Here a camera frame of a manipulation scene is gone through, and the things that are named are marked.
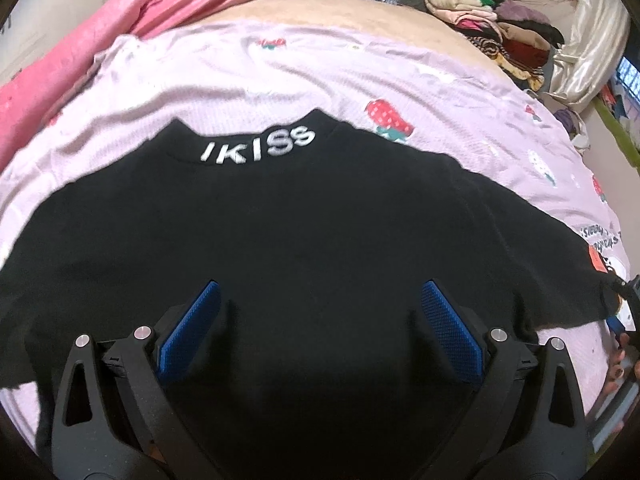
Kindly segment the right hand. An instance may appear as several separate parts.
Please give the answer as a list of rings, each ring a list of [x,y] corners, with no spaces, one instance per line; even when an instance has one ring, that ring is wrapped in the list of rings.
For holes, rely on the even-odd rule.
[[[616,393],[622,380],[628,376],[639,379],[639,333],[609,334],[605,337],[604,348],[608,358],[608,369],[600,392],[601,398]]]

